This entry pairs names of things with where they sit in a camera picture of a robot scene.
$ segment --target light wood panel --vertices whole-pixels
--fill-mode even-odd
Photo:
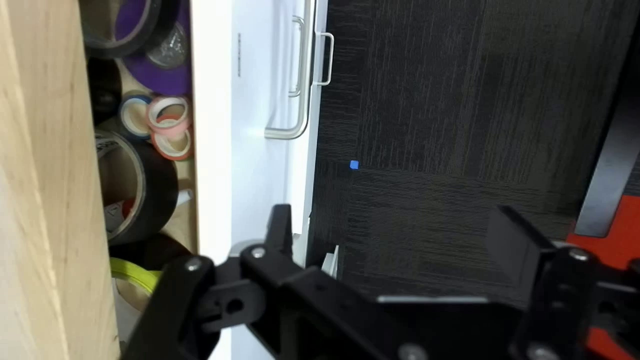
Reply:
[[[77,2],[0,0],[0,358],[116,358]]]

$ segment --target gray surface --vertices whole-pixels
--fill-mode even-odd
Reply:
[[[575,234],[608,237],[619,196],[640,153],[640,45],[633,40],[621,73],[611,125],[605,133],[586,199],[579,208]]]
[[[316,256],[342,244],[342,278],[365,293],[509,300],[489,208],[566,237],[636,17],[636,0],[332,2]]]

